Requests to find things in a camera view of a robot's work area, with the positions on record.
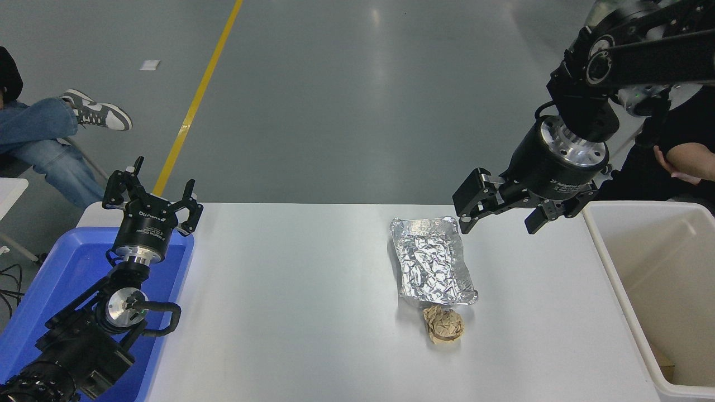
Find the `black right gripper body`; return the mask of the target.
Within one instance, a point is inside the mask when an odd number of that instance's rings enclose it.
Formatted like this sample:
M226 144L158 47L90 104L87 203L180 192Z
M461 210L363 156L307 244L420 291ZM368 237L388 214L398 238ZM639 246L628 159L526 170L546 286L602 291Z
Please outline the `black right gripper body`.
M513 153L503 177L545 199L570 199L608 163L604 142L591 142L565 124L535 124Z

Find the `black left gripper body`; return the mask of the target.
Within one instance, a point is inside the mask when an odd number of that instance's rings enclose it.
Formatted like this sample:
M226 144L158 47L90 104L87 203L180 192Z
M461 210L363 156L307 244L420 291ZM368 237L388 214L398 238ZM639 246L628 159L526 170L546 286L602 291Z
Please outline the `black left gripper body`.
M114 242L114 252L122 248L141 247L155 253L166 253L177 218L166 199L125 204L123 220Z

